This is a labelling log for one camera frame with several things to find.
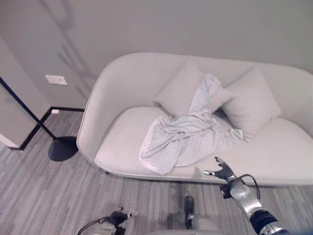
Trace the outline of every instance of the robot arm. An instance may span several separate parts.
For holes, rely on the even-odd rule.
[[[236,177],[232,169],[221,159],[215,157],[219,166],[219,171],[205,170],[205,175],[215,176],[226,180],[227,184],[220,187],[223,198],[233,198],[240,207],[245,217],[249,220],[256,234],[258,235],[288,235],[286,229],[279,225],[278,220],[267,211],[260,201],[260,193],[257,187],[258,196],[251,192],[250,188],[242,180],[245,176]]]

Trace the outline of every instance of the sofa cushion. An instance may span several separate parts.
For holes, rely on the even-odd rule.
[[[279,117],[272,119],[249,143],[242,142],[231,150],[159,176],[142,166],[138,155],[150,124],[160,115],[166,114],[158,107],[136,107],[123,112],[103,139],[95,163],[125,177],[221,182],[202,174],[206,169],[219,169],[214,160],[214,156],[219,156],[238,176],[249,173],[261,185],[313,183],[312,138],[296,124]],[[231,128],[224,120],[218,122],[222,128]]]
[[[272,118],[281,115],[262,72],[256,67],[242,74],[227,89],[233,99],[222,108],[233,125],[244,131],[245,141],[255,136]]]
[[[189,57],[154,101],[174,117],[187,114],[192,97],[203,77],[204,73]]]

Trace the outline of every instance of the floor lamp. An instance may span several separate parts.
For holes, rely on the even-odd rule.
[[[64,136],[56,137],[49,131],[48,128],[34,115],[32,111],[21,101],[21,99],[11,90],[11,88],[6,84],[5,81],[0,77],[1,85],[10,93],[10,95],[21,105],[21,107],[40,125],[44,131],[52,138],[52,143],[49,148],[48,156],[51,160],[56,162],[65,161],[78,151],[76,145],[76,137],[74,136]]]

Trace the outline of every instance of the white sofa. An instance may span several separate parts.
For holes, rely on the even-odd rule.
[[[111,62],[101,73],[85,109],[77,138],[82,154],[95,166],[132,178],[220,182],[202,174],[217,170],[214,156],[188,167],[157,175],[138,159],[152,121],[166,115],[153,98],[188,56],[133,53]],[[219,154],[237,175],[252,174],[261,185],[313,183],[313,75],[273,64],[193,57],[226,87],[256,65],[263,72],[282,115],[272,119],[249,142]]]

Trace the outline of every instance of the sofa seat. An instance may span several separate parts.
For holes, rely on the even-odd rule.
[[[223,158],[237,176],[249,173],[260,185],[306,185],[313,183],[313,139],[284,118],[271,120],[249,143],[242,142],[188,167],[175,167],[160,176],[139,162],[139,150],[150,124],[160,115],[158,107],[135,107],[124,111],[105,135],[94,162],[107,172],[132,178],[222,182],[202,174],[218,170],[214,156]],[[222,128],[230,125],[219,119]]]

